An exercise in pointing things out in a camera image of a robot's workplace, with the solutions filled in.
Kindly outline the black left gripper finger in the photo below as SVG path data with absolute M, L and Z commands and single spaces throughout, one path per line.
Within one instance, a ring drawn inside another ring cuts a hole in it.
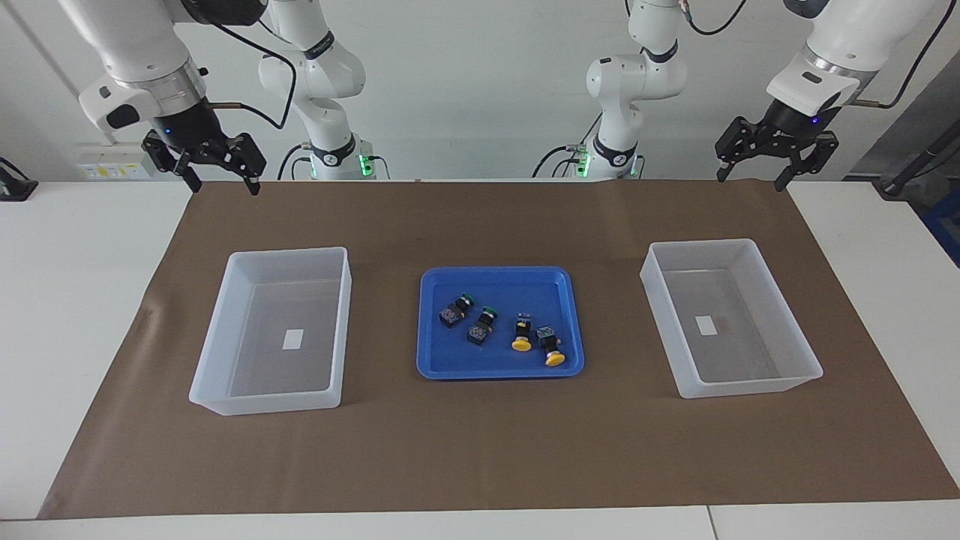
M 715 144 L 715 154 L 720 161 L 716 178 L 718 182 L 724 182 L 729 178 L 734 165 L 745 158 L 753 157 L 751 151 L 755 141 L 757 141 L 757 126 L 751 123 L 743 116 L 737 116 L 723 134 L 718 137 Z
M 789 160 L 789 164 L 775 179 L 775 190 L 778 192 L 785 191 L 798 176 L 820 173 L 839 146 L 835 133 L 820 133 L 813 138 L 780 136 L 778 139 L 775 149 L 779 156 Z

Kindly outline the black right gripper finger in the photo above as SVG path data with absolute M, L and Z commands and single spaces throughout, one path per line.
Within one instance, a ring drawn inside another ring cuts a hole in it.
M 260 178 L 266 169 L 266 157 L 249 133 L 226 138 L 225 168 L 242 179 L 251 195 L 260 195 Z
M 198 194 L 201 191 L 203 182 L 192 167 L 188 151 L 183 151 L 179 157 L 175 157 L 156 130 L 149 130 L 144 136 L 142 150 L 151 158 L 159 172 L 170 173 L 181 178 L 192 194 Z

